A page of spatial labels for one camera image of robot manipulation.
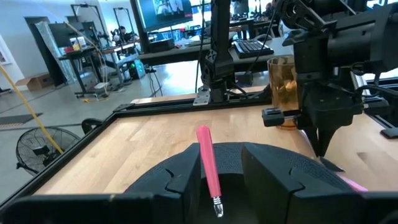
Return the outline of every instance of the pink pen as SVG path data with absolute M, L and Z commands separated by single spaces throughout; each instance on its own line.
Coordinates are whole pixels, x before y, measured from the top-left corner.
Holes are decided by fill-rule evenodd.
M 337 174 L 337 176 L 339 176 L 341 179 L 343 179 L 343 181 L 345 181 L 352 189 L 354 189 L 357 192 L 367 192 L 368 191 L 366 188 L 362 187 L 361 185 L 357 184 L 353 180 L 351 180 L 343 175 Z
M 200 143 L 200 155 L 205 166 L 207 185 L 210 197 L 213 199 L 214 210 L 218 218 L 224 215 L 223 204 L 221 203 L 220 181 L 214 155 L 213 142 L 211 141 L 210 129 L 207 126 L 200 126 L 197 129 L 197 138 Z

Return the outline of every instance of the white wall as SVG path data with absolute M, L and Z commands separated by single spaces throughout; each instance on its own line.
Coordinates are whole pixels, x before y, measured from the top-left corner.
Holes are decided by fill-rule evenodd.
M 63 22 L 72 16 L 75 0 L 0 0 L 0 34 L 24 77 L 47 72 L 24 17 L 47 16 L 50 22 Z
M 2 48 L 2 53 L 7 57 L 7 59 L 11 62 L 10 64 L 3 65 L 4 69 L 10 76 L 11 80 L 15 83 L 16 81 L 23 79 L 24 75 L 22 74 L 21 70 L 19 69 L 17 63 L 14 60 L 8 46 L 6 45 L 5 41 L 1 37 L 0 33 L 0 46 Z M 6 89 L 11 88 L 11 84 L 6 80 L 4 74 L 0 72 L 0 88 Z
M 132 13 L 131 9 L 131 2 L 130 0 L 99 0 L 99 4 L 101 5 L 101 9 L 104 15 L 104 19 L 106 22 L 106 26 L 108 27 L 108 34 L 110 35 L 109 31 L 115 30 L 118 28 L 118 22 L 116 21 L 116 17 L 114 15 L 113 8 L 114 7 L 123 7 L 128 9 L 130 12 L 132 27 L 134 32 L 137 33 L 137 26 L 136 21 L 134 20 L 134 14 Z M 131 32 L 131 25 L 129 22 L 129 17 L 125 11 L 118 12 L 119 22 L 121 26 L 124 26 L 127 32 Z

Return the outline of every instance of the wooden tabletop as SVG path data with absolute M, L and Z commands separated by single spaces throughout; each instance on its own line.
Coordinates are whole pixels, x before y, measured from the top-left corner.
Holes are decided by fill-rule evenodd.
M 251 88 L 247 91 L 258 91 Z M 166 96 L 134 103 L 192 98 Z M 301 131 L 266 128 L 265 106 L 140 116 L 116 120 L 55 174 L 36 194 L 122 193 L 162 160 L 196 142 L 200 125 L 211 129 L 216 142 L 256 142 L 290 149 L 314 158 Z M 344 175 L 369 190 L 398 190 L 398 141 L 387 140 L 369 116 L 354 117 L 351 126 L 337 130 L 326 158 L 344 168 Z

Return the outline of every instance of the computer monitor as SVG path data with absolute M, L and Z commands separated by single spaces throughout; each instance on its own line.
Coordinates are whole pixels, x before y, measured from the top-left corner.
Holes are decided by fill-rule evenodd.
M 231 13 L 236 15 L 242 15 L 249 13 L 249 1 L 248 0 L 231 0 Z
M 136 1 L 144 32 L 192 21 L 189 0 Z

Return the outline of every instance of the yellow pole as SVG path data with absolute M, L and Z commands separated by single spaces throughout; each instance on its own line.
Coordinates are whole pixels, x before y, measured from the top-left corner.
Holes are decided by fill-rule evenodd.
M 47 138 L 54 145 L 54 147 L 58 150 L 58 152 L 63 153 L 63 151 L 60 148 L 60 146 L 54 141 L 54 139 L 51 138 L 51 135 L 47 132 L 47 130 L 45 129 L 45 127 L 44 127 L 43 123 L 41 122 L 41 120 L 39 120 L 39 118 L 36 116 L 35 111 L 30 107 L 30 105 L 26 101 L 24 95 L 22 95 L 22 93 L 15 86 L 15 83 L 11 80 L 10 76 L 8 75 L 8 73 L 6 72 L 6 70 L 4 69 L 4 67 L 1 64 L 0 64 L 0 72 L 2 72 L 4 74 L 4 76 L 7 78 L 8 82 L 11 84 L 12 88 L 14 89 L 14 91 L 18 94 L 19 98 L 25 104 L 27 110 L 31 113 L 33 118 L 36 120 L 37 124 L 42 129 L 43 133 L 47 136 Z

